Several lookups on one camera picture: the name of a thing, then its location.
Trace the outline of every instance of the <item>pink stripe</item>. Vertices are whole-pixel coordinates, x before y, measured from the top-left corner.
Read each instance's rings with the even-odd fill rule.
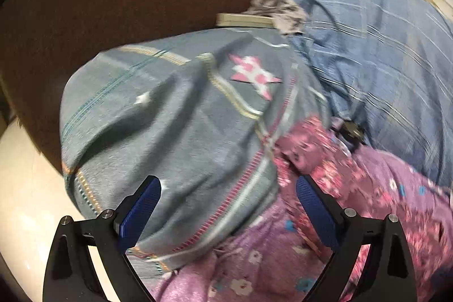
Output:
[[[293,91],[294,85],[296,83],[296,79],[292,78],[290,83],[289,83],[289,92],[288,95],[286,96],[286,99],[282,105],[282,108],[280,109],[280,112],[277,116],[277,119],[272,125],[272,129],[269,132],[269,136],[272,135],[277,128],[277,126],[280,124],[280,120],[283,117],[283,114],[285,113],[285,109],[288,106],[289,103],[289,98],[291,96],[291,92]],[[242,175],[241,179],[236,183],[234,188],[230,191],[226,199],[222,202],[222,204],[217,208],[217,211],[209,217],[207,221],[205,221],[199,230],[195,232],[195,234],[190,237],[189,240],[184,242],[181,246],[172,249],[172,252],[177,252],[177,251],[182,251],[183,249],[187,248],[189,245],[195,243],[196,241],[199,240],[200,236],[204,234],[211,225],[214,224],[214,222],[221,216],[225,210],[227,209],[228,205],[231,203],[231,201],[236,197],[236,195],[239,193],[239,191],[242,189],[244,184],[250,179],[250,175],[252,172],[255,170],[257,167],[258,163],[260,162],[261,158],[263,156],[263,151],[258,151],[255,156],[252,158],[252,161],[250,162],[250,165],[248,169],[244,172]]]

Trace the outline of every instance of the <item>striped fabric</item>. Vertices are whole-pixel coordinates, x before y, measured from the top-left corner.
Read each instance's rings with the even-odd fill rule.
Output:
[[[254,56],[278,76],[271,100],[231,79],[230,55]],[[309,115],[329,126],[321,90],[274,29],[205,30],[101,52],[63,94],[67,192],[92,218],[157,176],[161,199],[127,253],[143,279],[175,270],[273,203],[273,145]]]
[[[452,23],[424,0],[295,0],[309,20],[290,38],[332,115],[440,186],[453,178]]]

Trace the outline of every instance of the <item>metal screw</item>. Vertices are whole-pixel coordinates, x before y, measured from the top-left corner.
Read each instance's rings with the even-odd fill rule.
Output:
[[[71,223],[72,222],[72,218],[69,216],[69,215],[65,215],[61,218],[60,220],[60,224],[61,225],[66,225],[68,223]]]
[[[395,214],[389,214],[389,220],[392,222],[392,223],[398,223],[398,216],[396,216]]]
[[[347,207],[346,209],[344,209],[344,213],[350,218],[353,218],[357,215],[357,211],[355,211],[352,207]]]
[[[105,209],[103,212],[101,212],[101,216],[104,219],[108,219],[113,215],[113,210],[112,209]]]

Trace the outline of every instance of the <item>floral pattern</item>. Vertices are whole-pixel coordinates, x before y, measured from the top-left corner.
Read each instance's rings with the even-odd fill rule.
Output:
[[[257,265],[261,262],[263,259],[263,255],[260,254],[257,250],[253,250],[250,252],[249,256],[249,263],[252,263],[253,265]]]
[[[296,124],[275,144],[274,163],[279,184],[283,184],[280,192],[295,229],[327,262],[330,249],[319,240],[295,193],[295,182],[303,174],[310,174],[341,207],[352,207],[361,216],[383,219],[397,214],[413,258],[418,300],[427,301],[434,291],[431,279],[436,271],[453,268],[453,214],[447,196],[399,158],[365,146],[351,156],[333,135],[331,132],[329,137],[319,119],[312,117]],[[359,252],[350,277],[352,289],[347,287],[352,291],[345,292],[344,301],[360,278],[368,250],[366,245]],[[305,279],[297,285],[305,288]]]
[[[168,273],[165,273],[162,278],[165,280],[169,280],[173,276],[173,271],[169,271]]]
[[[343,208],[370,218],[398,216],[413,259],[418,302],[429,301],[452,277],[449,198],[388,153],[360,147],[351,156],[345,150],[332,132],[322,130],[317,118],[295,125],[276,143],[280,194],[275,203],[243,232],[162,279],[151,294],[159,295],[160,302],[179,302],[189,295],[190,302],[275,302],[275,296],[302,301],[331,256],[295,193],[298,177],[311,174]],[[361,248],[341,302],[352,297],[368,251],[368,245]]]
[[[230,288],[239,296],[248,296],[253,292],[252,283],[245,279],[233,279]]]

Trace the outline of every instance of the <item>gray blanket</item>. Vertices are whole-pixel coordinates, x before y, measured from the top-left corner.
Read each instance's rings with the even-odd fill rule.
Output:
[[[273,29],[213,29],[101,52],[64,90],[67,192],[93,218],[156,175],[161,200],[128,253],[142,278],[176,269],[273,202],[273,143],[312,114],[329,126],[321,91]]]

